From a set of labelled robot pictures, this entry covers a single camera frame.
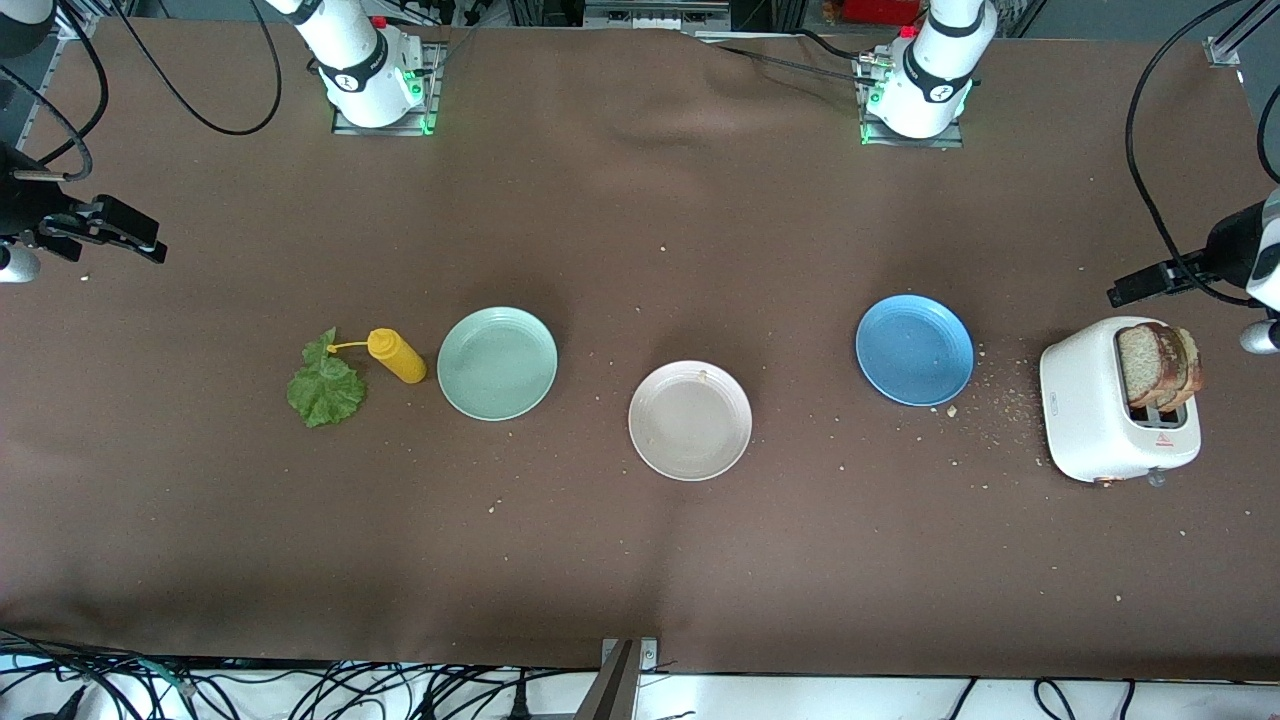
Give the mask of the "yellow mustard squeeze bottle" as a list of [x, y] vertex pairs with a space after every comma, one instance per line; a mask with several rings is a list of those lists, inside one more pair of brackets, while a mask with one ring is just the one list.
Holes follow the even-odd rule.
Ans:
[[406, 384], [417, 384], [428, 378], [428, 364], [424, 357], [401, 333], [390, 328], [370, 331], [367, 338], [360, 342], [325, 343], [328, 354], [348, 347], [365, 347], [371, 357]]

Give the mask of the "white two-slot toaster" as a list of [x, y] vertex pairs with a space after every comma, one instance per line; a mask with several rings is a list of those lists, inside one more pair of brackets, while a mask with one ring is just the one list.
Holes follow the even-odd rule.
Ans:
[[1156, 406], [1133, 409], [1126, 404], [1116, 337], [1144, 322], [1170, 325], [1144, 316], [1111, 316], [1041, 355], [1050, 456], [1074, 480], [1108, 486], [1146, 477], [1151, 468], [1184, 468], [1201, 452], [1196, 395], [1166, 414]]

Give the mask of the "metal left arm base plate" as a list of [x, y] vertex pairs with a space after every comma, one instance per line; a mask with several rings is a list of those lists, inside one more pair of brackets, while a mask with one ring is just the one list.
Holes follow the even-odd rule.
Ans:
[[882, 118], [872, 110], [872, 100], [881, 97], [883, 81], [888, 74], [887, 60], [874, 59], [864, 53], [850, 61], [858, 79], [858, 105], [860, 117], [861, 145], [883, 145], [908, 149], [960, 149], [963, 132], [957, 119], [952, 119], [942, 133], [929, 138], [911, 138], [891, 129]]

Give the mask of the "light green plate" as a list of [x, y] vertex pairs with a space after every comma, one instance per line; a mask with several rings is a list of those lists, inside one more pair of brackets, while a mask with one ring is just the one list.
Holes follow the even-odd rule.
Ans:
[[445, 334], [436, 357], [442, 393], [452, 407], [481, 421], [507, 421], [536, 407], [559, 365], [556, 340], [518, 307], [485, 307]]

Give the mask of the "green lettuce leaf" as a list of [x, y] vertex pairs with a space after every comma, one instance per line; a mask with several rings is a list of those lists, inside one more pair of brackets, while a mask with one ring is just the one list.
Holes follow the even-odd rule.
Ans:
[[287, 383], [285, 400], [307, 428], [342, 423], [367, 397], [360, 374], [329, 350], [335, 343], [335, 327], [307, 342], [301, 351], [301, 366]]

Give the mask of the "grey metal equipment box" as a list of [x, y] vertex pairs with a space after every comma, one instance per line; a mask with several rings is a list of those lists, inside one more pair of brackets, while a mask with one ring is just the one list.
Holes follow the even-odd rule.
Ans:
[[586, 29], [730, 32], [728, 0], [582, 0]]

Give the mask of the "metal table edge bracket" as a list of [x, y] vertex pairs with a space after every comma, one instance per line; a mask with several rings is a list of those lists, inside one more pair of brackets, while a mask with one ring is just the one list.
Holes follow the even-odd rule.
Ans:
[[655, 637], [605, 639], [599, 679], [604, 682], [593, 720], [634, 720], [640, 680], [659, 665]]

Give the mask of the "beige plate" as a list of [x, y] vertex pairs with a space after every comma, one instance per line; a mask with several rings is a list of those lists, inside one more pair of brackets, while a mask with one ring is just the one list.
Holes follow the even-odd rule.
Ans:
[[634, 391], [628, 437], [654, 471], [681, 482], [727, 473], [748, 451], [753, 409], [744, 387], [704, 361], [667, 363]]

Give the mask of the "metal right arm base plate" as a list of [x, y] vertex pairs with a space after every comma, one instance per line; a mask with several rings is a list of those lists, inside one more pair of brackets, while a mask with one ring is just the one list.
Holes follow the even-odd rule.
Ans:
[[398, 29], [379, 31], [387, 46], [376, 70], [321, 67], [334, 108], [332, 132], [352, 136], [430, 136], [436, 128], [449, 45]]

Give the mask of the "red box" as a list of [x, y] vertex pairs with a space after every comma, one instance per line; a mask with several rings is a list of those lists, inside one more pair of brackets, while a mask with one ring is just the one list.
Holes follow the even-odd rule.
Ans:
[[865, 26], [910, 26], [924, 0], [842, 0], [845, 22]]

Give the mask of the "brown bread slice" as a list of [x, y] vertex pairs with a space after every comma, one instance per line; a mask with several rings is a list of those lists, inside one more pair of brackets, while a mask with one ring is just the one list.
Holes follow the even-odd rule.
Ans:
[[1201, 359], [1201, 351], [1190, 334], [1189, 331], [1184, 328], [1174, 328], [1178, 334], [1181, 347], [1181, 355], [1179, 356], [1179, 378], [1181, 384], [1171, 391], [1169, 395], [1162, 396], [1157, 409], [1162, 413], [1175, 413], [1179, 407], [1184, 406], [1190, 398], [1194, 397], [1196, 392], [1201, 391], [1204, 386], [1204, 370]]
[[1120, 331], [1116, 342], [1128, 406], [1170, 407], [1190, 370], [1181, 332], [1144, 322]]

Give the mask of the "blue plate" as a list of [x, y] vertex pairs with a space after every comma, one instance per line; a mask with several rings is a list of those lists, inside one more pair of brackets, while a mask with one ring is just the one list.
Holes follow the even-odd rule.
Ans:
[[863, 314], [852, 337], [861, 374], [886, 398], [933, 407], [969, 384], [977, 350], [961, 319], [915, 293], [882, 299]]

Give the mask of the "brown table cloth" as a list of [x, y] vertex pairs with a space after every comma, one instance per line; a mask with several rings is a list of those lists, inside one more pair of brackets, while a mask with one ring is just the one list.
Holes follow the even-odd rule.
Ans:
[[[995, 44], [960, 149], [864, 146], [835, 79], [669, 31], [480, 29], [436, 133], [337, 137], [310, 55], [243, 138], [197, 126], [118, 22], [93, 174], [155, 265], [88, 246], [0, 290], [0, 628], [141, 653], [678, 671], [1280, 679], [1280, 359], [1199, 293], [1137, 304], [1204, 350], [1199, 457], [1153, 488], [1050, 462], [1036, 369], [1161, 242], [1123, 128], [1148, 44]], [[852, 337], [882, 299], [975, 345], [896, 404]], [[549, 395], [449, 405], [445, 334], [553, 334]], [[390, 328], [406, 384], [307, 428], [301, 351]], [[751, 443], [673, 480], [628, 437], [658, 366], [714, 364]], [[956, 416], [947, 416], [954, 405]], [[494, 514], [488, 509], [497, 505]]]

